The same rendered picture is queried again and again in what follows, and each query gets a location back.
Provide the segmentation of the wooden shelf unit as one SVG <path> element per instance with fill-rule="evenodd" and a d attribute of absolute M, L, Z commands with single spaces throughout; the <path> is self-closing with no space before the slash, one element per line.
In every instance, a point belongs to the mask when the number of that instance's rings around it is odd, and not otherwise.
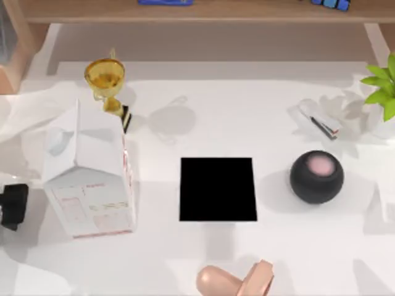
<path fill-rule="evenodd" d="M 346 12 L 310 0 L 0 0 L 29 58 L 46 42 L 45 75 L 114 48 L 134 79 L 290 78 L 347 81 L 395 52 L 395 0 Z"/>

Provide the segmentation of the white milk carton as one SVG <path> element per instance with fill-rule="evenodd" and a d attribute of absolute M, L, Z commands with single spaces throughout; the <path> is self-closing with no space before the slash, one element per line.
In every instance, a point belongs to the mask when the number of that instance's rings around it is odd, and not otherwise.
<path fill-rule="evenodd" d="M 43 188 L 74 238 L 133 232 L 133 173 L 119 117 L 76 102 L 46 133 Z"/>

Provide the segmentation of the black round speaker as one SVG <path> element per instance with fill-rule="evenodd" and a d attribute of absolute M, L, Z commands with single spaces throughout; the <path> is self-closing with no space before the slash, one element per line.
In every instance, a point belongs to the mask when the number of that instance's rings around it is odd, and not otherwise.
<path fill-rule="evenodd" d="M 293 193 L 302 201 L 320 205 L 339 194 L 344 183 L 344 170 L 334 155 L 311 150 L 292 164 L 289 182 Z"/>

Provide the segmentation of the white stapler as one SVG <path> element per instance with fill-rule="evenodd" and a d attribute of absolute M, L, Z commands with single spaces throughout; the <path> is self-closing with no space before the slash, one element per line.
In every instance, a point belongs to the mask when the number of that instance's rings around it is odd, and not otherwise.
<path fill-rule="evenodd" d="M 329 140 L 337 139 L 342 125 L 314 104 L 301 103 L 299 111 L 310 120 Z"/>

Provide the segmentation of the blue book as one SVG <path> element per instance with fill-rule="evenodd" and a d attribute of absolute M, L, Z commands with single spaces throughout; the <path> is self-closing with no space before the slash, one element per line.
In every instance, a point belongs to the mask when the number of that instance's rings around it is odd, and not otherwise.
<path fill-rule="evenodd" d="M 140 5 L 153 6 L 190 6 L 194 0 L 138 0 Z"/>

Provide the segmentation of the green plant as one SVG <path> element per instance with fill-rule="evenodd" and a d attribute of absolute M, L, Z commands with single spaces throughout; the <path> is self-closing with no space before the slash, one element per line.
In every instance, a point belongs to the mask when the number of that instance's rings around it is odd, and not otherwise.
<path fill-rule="evenodd" d="M 361 83 L 374 86 L 376 90 L 366 99 L 365 104 L 378 104 L 383 109 L 383 121 L 395 117 L 395 52 L 388 56 L 387 66 L 367 65 L 372 76 L 361 79 Z"/>

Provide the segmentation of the blue toy blocks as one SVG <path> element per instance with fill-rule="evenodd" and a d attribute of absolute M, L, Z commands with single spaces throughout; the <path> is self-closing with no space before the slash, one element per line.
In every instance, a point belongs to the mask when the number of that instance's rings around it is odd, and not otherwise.
<path fill-rule="evenodd" d="M 330 9 L 348 11 L 351 0 L 310 0 L 312 4 L 324 6 Z"/>

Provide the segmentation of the gold trophy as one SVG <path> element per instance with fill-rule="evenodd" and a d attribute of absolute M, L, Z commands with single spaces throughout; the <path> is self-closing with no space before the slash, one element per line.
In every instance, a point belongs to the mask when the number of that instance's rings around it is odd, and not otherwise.
<path fill-rule="evenodd" d="M 126 133 L 132 114 L 129 106 L 116 98 L 125 80 L 125 66 L 116 58 L 115 48 L 110 50 L 109 57 L 91 62 L 85 68 L 84 78 L 93 91 L 94 100 L 103 103 L 103 111 L 121 119 Z"/>

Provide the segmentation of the flat black square mat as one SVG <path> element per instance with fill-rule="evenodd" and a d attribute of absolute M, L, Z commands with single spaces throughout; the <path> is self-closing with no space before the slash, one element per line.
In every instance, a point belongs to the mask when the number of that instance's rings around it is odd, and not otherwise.
<path fill-rule="evenodd" d="M 181 158 L 179 220 L 257 221 L 252 159 L 249 157 Z"/>

